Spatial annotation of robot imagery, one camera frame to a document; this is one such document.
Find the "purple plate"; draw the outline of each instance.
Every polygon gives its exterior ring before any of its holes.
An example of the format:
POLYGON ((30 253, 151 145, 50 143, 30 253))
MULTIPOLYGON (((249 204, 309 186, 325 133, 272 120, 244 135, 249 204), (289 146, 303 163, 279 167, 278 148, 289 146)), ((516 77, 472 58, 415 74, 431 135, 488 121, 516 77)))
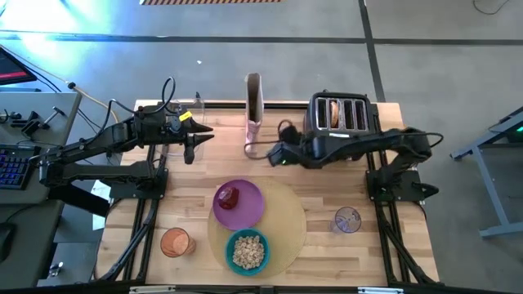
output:
POLYGON ((212 210, 216 219, 227 229, 247 229, 254 226, 262 217, 265 204, 262 192, 255 184, 247 180, 232 180, 223 184, 214 194, 212 210), (218 204, 218 195, 227 188, 239 190, 238 204, 230 210, 223 209, 218 204))

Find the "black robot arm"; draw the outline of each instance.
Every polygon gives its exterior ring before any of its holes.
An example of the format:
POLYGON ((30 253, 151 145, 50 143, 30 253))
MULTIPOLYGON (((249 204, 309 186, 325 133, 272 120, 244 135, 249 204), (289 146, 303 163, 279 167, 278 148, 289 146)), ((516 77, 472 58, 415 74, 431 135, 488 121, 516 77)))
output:
POLYGON ((300 164, 318 169, 329 163, 379 150, 394 150, 400 160, 391 165, 407 169, 431 157, 427 135, 414 128, 391 129, 378 134, 340 138, 334 136, 303 136, 300 144, 282 141, 267 154, 270 164, 300 164))
POLYGON ((179 144, 185 146, 184 159, 187 164, 194 161, 194 147, 214 135, 191 135, 212 131, 211 127, 198 124, 182 110, 169 114, 166 122, 165 110, 156 112, 157 106, 146 106, 132 117, 107 127, 90 139, 50 149, 38 155, 40 183, 47 187, 70 184, 74 180, 103 180, 104 182, 141 183, 154 179, 152 162, 137 162, 130 166, 83 166, 76 162, 98 154, 127 152, 137 146, 179 144))

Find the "orange cup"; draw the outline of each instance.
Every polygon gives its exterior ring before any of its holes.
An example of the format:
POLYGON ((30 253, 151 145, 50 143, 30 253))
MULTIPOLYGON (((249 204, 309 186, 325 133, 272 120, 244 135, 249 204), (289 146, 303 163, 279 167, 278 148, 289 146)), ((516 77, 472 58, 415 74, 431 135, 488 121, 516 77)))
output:
POLYGON ((179 257, 194 252, 196 242, 184 229, 172 228, 163 234, 160 248, 167 257, 179 257))

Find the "cereal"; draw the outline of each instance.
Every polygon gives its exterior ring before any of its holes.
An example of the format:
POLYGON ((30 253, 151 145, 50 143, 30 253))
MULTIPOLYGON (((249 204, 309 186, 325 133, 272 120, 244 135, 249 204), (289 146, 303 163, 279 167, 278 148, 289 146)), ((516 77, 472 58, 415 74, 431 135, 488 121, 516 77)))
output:
POLYGON ((260 236, 239 237, 235 242, 235 252, 232 261, 244 270, 260 266, 265 256, 265 248, 260 243, 260 236))

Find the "desk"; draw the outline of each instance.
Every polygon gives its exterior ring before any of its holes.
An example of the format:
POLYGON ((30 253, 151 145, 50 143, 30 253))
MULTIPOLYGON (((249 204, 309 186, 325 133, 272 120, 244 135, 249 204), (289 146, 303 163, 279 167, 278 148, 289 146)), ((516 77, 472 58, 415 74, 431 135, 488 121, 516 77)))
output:
MULTIPOLYGON (((76 93, 0 93, 0 109, 15 111, 24 118, 31 110, 47 118, 56 106, 66 113, 66 117, 56 117, 49 123, 51 128, 36 131, 34 139, 51 144, 66 143, 81 96, 76 93)), ((19 128, 8 124, 0 125, 0 141, 16 144, 25 140, 19 128)), ((0 189, 0 222, 27 203, 40 203, 47 198, 49 189, 38 183, 38 171, 33 171, 26 190, 0 189)), ((11 222, 16 224, 15 238, 9 257, 0 263, 0 288, 12 289, 34 287, 47 263, 56 226, 64 204, 57 200, 47 200, 15 216, 11 222)))
MULTIPOLYGON (((157 101, 139 100, 136 105, 157 101)), ((398 104, 378 104, 383 130, 403 128, 398 104)), ((275 140, 278 123, 286 118, 301 126, 304 110, 266 109, 259 140, 275 140)), ((386 285, 382 250, 374 205, 368 200, 364 184, 365 159, 356 163, 334 163, 323 170, 299 166, 271 167, 265 160, 244 157, 245 110, 205 109, 204 124, 214 128, 215 138, 203 145, 203 156, 192 165, 183 158, 169 158, 169 182, 160 202, 156 221, 148 284, 278 285, 278 286, 380 286, 386 285), (217 188, 231 179, 271 177, 289 185, 300 197, 306 212, 307 235, 299 257, 283 273, 270 278, 245 278, 217 263, 207 240, 207 218, 217 188), (328 224, 336 210, 351 206, 362 217, 355 234, 333 234, 328 224), (196 240, 192 256, 167 258, 160 251, 163 233, 181 227, 196 240)), ((388 154, 392 160, 393 153, 388 154)), ((146 149, 134 149, 123 155, 122 164, 144 160, 146 149)), ((400 226, 414 259, 437 280, 427 224, 423 213, 412 203, 397 203, 400 226)), ((104 274, 129 242, 136 200, 123 200, 110 213, 98 253, 97 272, 104 274)), ((138 248, 134 275, 141 261, 138 248)), ((395 250, 396 276, 399 266, 395 250)))

